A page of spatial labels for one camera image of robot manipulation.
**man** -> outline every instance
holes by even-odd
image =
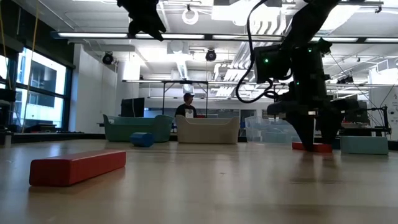
[[[182,115],[186,118],[197,118],[197,110],[191,106],[193,101],[193,95],[191,95],[190,93],[186,93],[184,95],[184,104],[180,105],[176,112],[175,115]]]

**red foam block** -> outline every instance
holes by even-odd
[[[126,152],[101,150],[35,159],[30,163],[32,186],[66,187],[122,168]]]
[[[300,151],[307,151],[304,149],[304,146],[301,142],[293,142],[292,143],[292,149],[293,150],[300,150]],[[333,149],[331,148],[331,145],[329,144],[320,144],[320,143],[314,143],[313,144],[313,151],[314,152],[319,152],[319,153],[332,153]]]

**floor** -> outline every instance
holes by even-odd
[[[68,188],[30,187],[32,159],[127,150],[127,164]],[[0,149],[0,223],[397,223],[398,153],[102,140]]]

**clear plastic bin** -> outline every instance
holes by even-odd
[[[300,141],[295,129],[287,121],[249,117],[245,122],[248,142],[291,144],[292,141]]]

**beige bin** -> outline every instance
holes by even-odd
[[[232,119],[185,118],[177,115],[177,136],[180,143],[236,144],[239,117]]]

